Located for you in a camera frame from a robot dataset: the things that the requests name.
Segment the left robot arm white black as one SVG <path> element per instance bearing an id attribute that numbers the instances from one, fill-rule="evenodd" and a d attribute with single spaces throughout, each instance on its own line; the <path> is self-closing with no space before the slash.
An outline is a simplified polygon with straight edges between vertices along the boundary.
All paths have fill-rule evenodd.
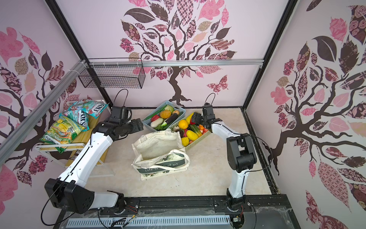
<path id="1" fill-rule="evenodd" d="M 98 123 L 92 130 L 90 140 L 72 164 L 57 179 L 51 178 L 46 182 L 49 202 L 55 208 L 77 214 L 99 208 L 124 211 L 126 203 L 122 193 L 94 192 L 85 186 L 98 161 L 113 142 L 142 130 L 141 119 L 122 124 Z"/>

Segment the wrinkled yellow orange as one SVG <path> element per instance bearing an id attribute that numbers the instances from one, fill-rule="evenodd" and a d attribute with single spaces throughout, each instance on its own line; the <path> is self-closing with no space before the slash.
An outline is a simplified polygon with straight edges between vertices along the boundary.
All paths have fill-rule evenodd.
<path id="1" fill-rule="evenodd" d="M 186 120 L 182 119 L 178 122 L 178 127 L 182 130 L 186 130 L 189 127 L 189 123 Z"/>

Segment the cream canvas grocery tote bag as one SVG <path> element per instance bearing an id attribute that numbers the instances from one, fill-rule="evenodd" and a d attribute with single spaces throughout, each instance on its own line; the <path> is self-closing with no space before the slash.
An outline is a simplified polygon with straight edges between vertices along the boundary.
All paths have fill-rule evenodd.
<path id="1" fill-rule="evenodd" d="M 170 129 L 142 135 L 132 149 L 132 167 L 141 180 L 184 172 L 191 164 L 180 134 Z"/>

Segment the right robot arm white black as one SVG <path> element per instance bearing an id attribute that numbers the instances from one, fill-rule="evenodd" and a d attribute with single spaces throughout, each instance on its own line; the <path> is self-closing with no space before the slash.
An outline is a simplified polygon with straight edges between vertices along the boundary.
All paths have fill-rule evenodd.
<path id="1" fill-rule="evenodd" d="M 214 115 L 193 113 L 191 121 L 209 129 L 226 142 L 227 161 L 232 169 L 232 178 L 226 192 L 226 201 L 231 210 L 239 208 L 246 200 L 246 184 L 249 173 L 257 163 L 253 139 L 248 133 L 238 133 Z"/>

